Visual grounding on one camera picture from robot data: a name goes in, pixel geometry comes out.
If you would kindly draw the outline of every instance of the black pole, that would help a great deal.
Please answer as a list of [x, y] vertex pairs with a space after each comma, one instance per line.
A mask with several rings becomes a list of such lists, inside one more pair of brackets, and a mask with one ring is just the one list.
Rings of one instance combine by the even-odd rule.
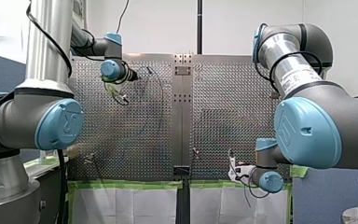
[[202, 0], [199, 1], [197, 17], [197, 54], [202, 54]]

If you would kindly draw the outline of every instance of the pegboard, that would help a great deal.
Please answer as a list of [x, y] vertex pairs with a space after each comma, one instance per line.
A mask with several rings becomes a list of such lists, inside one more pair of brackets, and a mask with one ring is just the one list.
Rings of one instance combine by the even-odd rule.
[[[78, 156], [70, 161], [71, 179], [169, 180], [177, 162], [192, 167], [192, 178], [227, 179], [229, 149], [237, 161], [255, 163], [255, 139], [274, 136], [278, 100], [271, 98], [269, 83], [248, 56], [191, 55], [186, 64], [183, 59], [126, 55], [141, 79], [124, 88], [130, 104], [121, 106], [103, 88], [100, 63], [74, 58], [70, 87], [85, 122]], [[181, 65], [190, 70], [179, 77]], [[188, 132], [179, 136], [178, 127]], [[178, 144], [188, 160], [177, 160]], [[288, 167], [279, 171], [289, 181]]]
[[85, 112], [70, 179], [172, 179], [172, 55], [126, 56], [139, 80], [118, 105], [101, 82], [100, 62], [74, 58], [70, 87]]
[[[237, 161], [255, 164], [255, 140], [274, 137], [279, 100], [271, 97], [272, 88], [256, 73], [251, 57], [195, 55], [192, 63], [192, 176], [226, 179], [230, 149]], [[290, 181], [287, 165], [279, 172]]]

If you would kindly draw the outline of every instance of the diamond plate panel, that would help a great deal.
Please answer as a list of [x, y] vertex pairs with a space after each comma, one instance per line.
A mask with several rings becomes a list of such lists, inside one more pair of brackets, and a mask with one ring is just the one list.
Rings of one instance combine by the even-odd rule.
[[[237, 161], [255, 164], [255, 140], [273, 137], [278, 100], [259, 77], [250, 57], [195, 56], [193, 60], [193, 118], [190, 134], [192, 176], [227, 179], [228, 150]], [[290, 181], [288, 166], [280, 173]]]
[[[172, 179], [171, 57], [128, 57], [140, 80], [123, 89], [127, 106], [105, 92], [99, 62], [75, 58], [70, 86], [85, 121], [70, 179]], [[147, 66], [156, 73], [148, 74]]]

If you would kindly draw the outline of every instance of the white cloth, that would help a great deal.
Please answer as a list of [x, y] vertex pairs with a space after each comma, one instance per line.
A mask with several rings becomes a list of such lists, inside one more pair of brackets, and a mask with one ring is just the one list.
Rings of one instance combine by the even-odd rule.
[[[249, 190], [216, 188], [191, 189], [191, 224], [286, 224], [288, 191], [270, 194], [256, 199]], [[261, 189], [252, 189], [256, 195], [264, 195]]]
[[78, 189], [73, 224], [174, 224], [176, 189]]

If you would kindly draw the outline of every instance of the robotic arm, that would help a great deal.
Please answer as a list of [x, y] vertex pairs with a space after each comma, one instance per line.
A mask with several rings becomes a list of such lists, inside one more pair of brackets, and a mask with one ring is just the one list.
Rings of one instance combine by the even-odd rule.
[[0, 95], [2, 224], [39, 222], [39, 183], [29, 180], [20, 148], [62, 150], [80, 134], [83, 111], [67, 86], [72, 73], [71, 45], [78, 55], [104, 56], [101, 78], [113, 97], [120, 96], [125, 82], [137, 79], [136, 72], [122, 61], [120, 35], [108, 33], [103, 40], [95, 40], [73, 22], [73, 4], [73, 0], [34, 0], [27, 10], [33, 24], [25, 80], [13, 92]]
[[253, 59], [270, 71], [282, 101], [274, 116], [275, 138], [256, 141], [256, 166], [247, 169], [251, 182], [279, 192], [278, 163], [358, 169], [358, 98], [323, 80], [333, 60], [326, 34], [309, 24], [262, 25]]
[[120, 91], [127, 81], [137, 80], [138, 75], [122, 60], [121, 36], [116, 33], [107, 33], [103, 39], [95, 39], [91, 33], [80, 29], [73, 21], [71, 47], [73, 53], [78, 56], [87, 58], [88, 56], [103, 56], [105, 58], [101, 64], [101, 78], [105, 83], [105, 88], [118, 103], [127, 104], [126, 96], [120, 94]]

